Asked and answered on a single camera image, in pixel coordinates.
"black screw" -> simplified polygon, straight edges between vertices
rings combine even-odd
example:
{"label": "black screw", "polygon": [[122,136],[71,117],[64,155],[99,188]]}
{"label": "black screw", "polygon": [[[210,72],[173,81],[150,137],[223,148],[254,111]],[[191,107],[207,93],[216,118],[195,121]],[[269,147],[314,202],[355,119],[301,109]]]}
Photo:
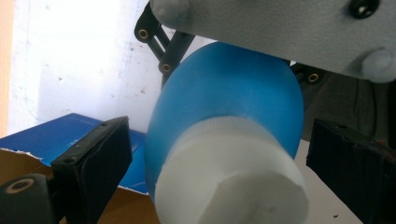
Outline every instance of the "black screw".
{"label": "black screw", "polygon": [[358,20],[366,19],[378,9],[380,0],[352,0],[349,4],[349,13]]}

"bottle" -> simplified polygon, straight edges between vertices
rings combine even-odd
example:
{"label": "bottle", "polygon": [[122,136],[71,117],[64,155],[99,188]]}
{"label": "bottle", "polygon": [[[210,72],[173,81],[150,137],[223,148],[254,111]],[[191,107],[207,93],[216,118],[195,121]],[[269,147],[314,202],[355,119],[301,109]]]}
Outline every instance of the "bottle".
{"label": "bottle", "polygon": [[224,43],[169,78],[148,127],[148,193],[161,223],[303,223],[293,161],[303,97],[282,60]]}

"white wall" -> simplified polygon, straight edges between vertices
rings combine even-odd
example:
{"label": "white wall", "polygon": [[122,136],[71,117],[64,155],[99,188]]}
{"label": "white wall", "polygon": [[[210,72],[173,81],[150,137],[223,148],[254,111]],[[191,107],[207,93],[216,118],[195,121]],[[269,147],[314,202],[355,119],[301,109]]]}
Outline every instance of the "white wall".
{"label": "white wall", "polygon": [[[131,128],[144,132],[162,77],[149,47],[134,38],[146,3],[17,0],[8,134],[69,113],[127,115]],[[196,38],[189,52],[209,42]],[[304,165],[307,148],[302,141],[296,158],[310,192],[307,223],[360,223]]]}

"white bottle cap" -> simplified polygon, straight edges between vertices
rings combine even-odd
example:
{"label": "white bottle cap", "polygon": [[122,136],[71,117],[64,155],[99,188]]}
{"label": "white bottle cap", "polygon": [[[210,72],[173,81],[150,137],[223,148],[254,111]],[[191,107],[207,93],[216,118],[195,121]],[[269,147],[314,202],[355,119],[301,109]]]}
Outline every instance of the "white bottle cap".
{"label": "white bottle cap", "polygon": [[236,117],[201,121],[173,145],[159,176],[162,224],[304,223],[304,179],[261,125]]}

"cardboard box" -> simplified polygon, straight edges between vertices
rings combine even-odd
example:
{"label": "cardboard box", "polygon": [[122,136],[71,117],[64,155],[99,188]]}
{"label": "cardboard box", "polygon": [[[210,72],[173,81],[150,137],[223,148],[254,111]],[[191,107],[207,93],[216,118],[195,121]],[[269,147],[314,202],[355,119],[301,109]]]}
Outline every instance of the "cardboard box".
{"label": "cardboard box", "polygon": [[[0,139],[0,185],[26,174],[51,178],[50,162],[101,121],[70,114]],[[145,135],[130,131],[134,159],[99,223],[160,223],[145,183]]]}

